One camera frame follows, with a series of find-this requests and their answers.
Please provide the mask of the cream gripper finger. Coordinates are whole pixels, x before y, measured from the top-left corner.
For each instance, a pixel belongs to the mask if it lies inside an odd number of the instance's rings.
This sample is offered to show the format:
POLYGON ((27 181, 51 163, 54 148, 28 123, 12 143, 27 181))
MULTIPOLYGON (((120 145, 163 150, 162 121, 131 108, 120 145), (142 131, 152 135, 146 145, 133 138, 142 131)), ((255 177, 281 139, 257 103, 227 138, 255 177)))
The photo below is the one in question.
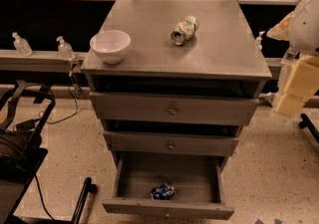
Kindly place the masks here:
POLYGON ((280 94, 276 97, 275 112, 283 116, 293 117, 303 106, 304 102, 302 98, 280 94))
POLYGON ((284 93, 310 99, 319 90, 319 58, 302 56, 293 63, 284 93))

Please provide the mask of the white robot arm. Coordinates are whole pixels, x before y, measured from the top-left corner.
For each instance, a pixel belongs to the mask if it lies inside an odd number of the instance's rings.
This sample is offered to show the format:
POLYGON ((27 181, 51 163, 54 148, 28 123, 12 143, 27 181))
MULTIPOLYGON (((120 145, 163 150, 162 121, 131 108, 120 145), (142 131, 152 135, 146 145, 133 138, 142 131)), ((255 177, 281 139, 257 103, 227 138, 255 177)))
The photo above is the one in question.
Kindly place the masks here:
POLYGON ((299 59, 280 72, 274 111, 293 117, 319 90, 319 0, 301 0, 289 25, 289 44, 299 59))

